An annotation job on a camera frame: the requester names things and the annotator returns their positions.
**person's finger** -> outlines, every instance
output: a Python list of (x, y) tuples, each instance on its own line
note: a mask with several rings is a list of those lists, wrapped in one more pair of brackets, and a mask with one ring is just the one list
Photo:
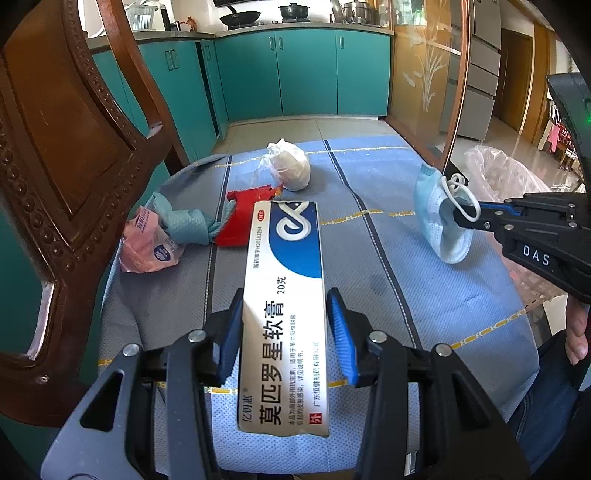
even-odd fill
[(582, 337), (579, 337), (570, 328), (567, 328), (566, 329), (566, 344), (570, 348), (571, 352), (579, 360), (582, 360), (583, 358), (585, 358), (587, 356), (587, 351), (589, 350), (589, 345), (587, 344), (587, 337), (585, 337), (585, 335), (583, 335)]
[(564, 344), (564, 350), (566, 351), (566, 356), (569, 359), (569, 362), (570, 362), (571, 365), (576, 365), (576, 364), (579, 363), (579, 359), (574, 354), (574, 352), (570, 349), (568, 343), (565, 343)]
[(566, 325), (577, 337), (582, 337), (587, 328), (586, 306), (572, 295), (566, 301)]

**pink plastic packet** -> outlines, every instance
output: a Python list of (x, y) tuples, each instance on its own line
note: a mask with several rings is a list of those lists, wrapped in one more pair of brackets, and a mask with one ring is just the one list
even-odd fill
[(128, 220), (123, 229), (123, 248), (119, 256), (121, 270), (148, 273), (176, 265), (184, 245), (178, 245), (158, 224), (158, 215), (146, 207)]

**white plastic bag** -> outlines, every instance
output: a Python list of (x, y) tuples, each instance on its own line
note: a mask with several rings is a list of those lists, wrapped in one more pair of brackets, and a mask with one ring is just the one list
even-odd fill
[[(477, 145), (466, 151), (466, 166), (470, 173), (469, 188), (481, 202), (502, 202), (506, 198), (523, 197), (524, 193), (550, 192), (550, 188), (525, 165), (501, 150)], [(487, 232), (495, 251), (504, 265), (527, 310), (564, 294), (555, 285), (525, 267), (502, 256), (502, 247), (492, 232)]]
[(295, 192), (310, 182), (310, 160), (298, 146), (281, 139), (267, 146), (268, 154), (263, 156), (261, 166), (271, 170), (273, 178), (287, 190)]

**surgical face mask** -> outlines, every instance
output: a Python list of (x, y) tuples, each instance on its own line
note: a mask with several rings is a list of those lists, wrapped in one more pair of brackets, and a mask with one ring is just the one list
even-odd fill
[[(462, 205), (474, 206), (476, 215), (469, 216)], [(414, 210), (423, 235), (437, 256), (449, 264), (461, 262), (472, 243), (473, 230), (459, 227), (453, 219), (456, 208), (471, 222), (480, 217), (480, 204), (461, 175), (448, 180), (424, 163), (414, 187)]]

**cabinet handle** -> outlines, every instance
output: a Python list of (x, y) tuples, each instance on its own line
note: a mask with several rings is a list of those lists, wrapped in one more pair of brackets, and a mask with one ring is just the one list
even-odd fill
[(172, 72), (173, 69), (173, 58), (172, 55), (170, 54), (170, 50), (167, 50), (164, 52), (164, 57), (166, 58), (166, 65), (168, 66), (168, 71)]
[(176, 70), (176, 69), (178, 69), (177, 51), (176, 50), (171, 50), (170, 53), (171, 53), (171, 56), (173, 58), (173, 67)]

